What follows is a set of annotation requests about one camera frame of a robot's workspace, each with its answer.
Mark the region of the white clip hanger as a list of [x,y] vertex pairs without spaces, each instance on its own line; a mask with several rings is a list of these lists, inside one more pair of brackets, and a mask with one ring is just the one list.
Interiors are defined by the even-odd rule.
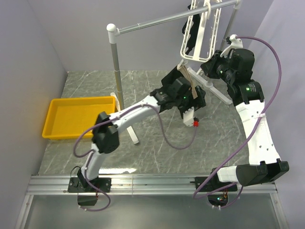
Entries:
[[[200,19],[200,24],[199,24],[198,34],[197,34],[197,40],[196,40],[195,47],[189,52],[189,54],[185,54],[185,50],[186,50],[187,41],[190,38],[190,35],[189,35],[190,29],[191,29],[191,26],[193,25],[193,23],[192,23],[193,15],[189,16],[186,23],[184,24],[184,26],[182,28],[183,42],[182,42],[182,46],[180,49],[180,56],[181,56],[182,60],[177,65],[178,69],[181,68],[183,65],[187,64],[188,61],[205,63],[212,58],[212,56],[215,52],[218,26],[219,26],[219,20],[220,20],[220,16],[221,16],[221,8],[217,8],[217,9],[213,10],[211,8],[212,3],[221,3],[221,1],[220,0],[193,0],[193,1],[191,1],[191,4],[188,6],[189,10],[194,10],[198,7],[207,6],[208,11],[199,13],[201,19]],[[204,44],[205,31],[207,30],[207,22],[210,19],[213,19],[213,24],[211,27],[211,37],[209,39],[207,55],[204,57],[201,55],[201,51],[202,51],[202,45]]]

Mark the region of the black underwear with beige waistband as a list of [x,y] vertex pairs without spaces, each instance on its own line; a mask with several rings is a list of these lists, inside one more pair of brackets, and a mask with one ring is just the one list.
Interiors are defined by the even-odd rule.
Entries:
[[198,92],[178,69],[174,67],[163,79],[162,88],[172,98],[198,97]]

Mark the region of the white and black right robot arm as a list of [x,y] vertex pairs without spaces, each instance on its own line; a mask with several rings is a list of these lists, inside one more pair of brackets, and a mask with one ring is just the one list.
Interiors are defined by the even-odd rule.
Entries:
[[212,170],[210,185],[217,191],[227,183],[246,187],[274,182],[289,171],[288,162],[280,158],[271,137],[262,87],[251,78],[254,61],[252,51],[240,48],[231,49],[227,55],[217,50],[208,62],[201,65],[207,77],[226,83],[248,139],[248,164]]

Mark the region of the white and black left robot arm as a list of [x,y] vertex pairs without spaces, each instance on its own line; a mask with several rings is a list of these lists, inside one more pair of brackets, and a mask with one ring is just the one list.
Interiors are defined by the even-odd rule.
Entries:
[[77,173],[79,186],[84,191],[95,189],[99,170],[106,156],[118,148],[119,135],[133,124],[176,107],[186,126],[198,126],[194,112],[205,107],[206,92],[196,86],[194,90],[197,96],[194,97],[191,83],[183,76],[170,82],[162,80],[162,84],[161,88],[153,90],[140,102],[128,108],[110,115],[105,112],[98,115],[95,125],[89,129],[93,133],[91,149],[85,153],[87,160]]

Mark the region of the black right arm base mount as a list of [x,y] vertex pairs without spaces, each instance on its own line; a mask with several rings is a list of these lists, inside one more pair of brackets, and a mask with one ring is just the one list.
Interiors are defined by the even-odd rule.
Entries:
[[[197,189],[207,178],[208,176],[195,177],[194,181],[190,181],[190,183],[194,184],[195,188]],[[207,182],[207,184],[203,188],[201,188],[199,192],[211,192],[215,189],[225,187],[227,185],[230,185],[226,188],[228,192],[234,192],[238,190],[236,184],[233,184],[232,182],[220,182],[219,179],[214,176],[211,180]]]

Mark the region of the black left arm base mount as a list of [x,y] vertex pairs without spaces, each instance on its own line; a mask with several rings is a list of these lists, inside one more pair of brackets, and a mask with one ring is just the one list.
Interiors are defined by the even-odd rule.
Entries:
[[[91,181],[92,185],[99,188],[105,193],[110,192],[112,179],[110,177],[98,177]],[[93,193],[97,192],[92,186],[85,183],[85,186],[82,185],[78,177],[71,177],[69,180],[69,185],[67,189],[68,193]]]

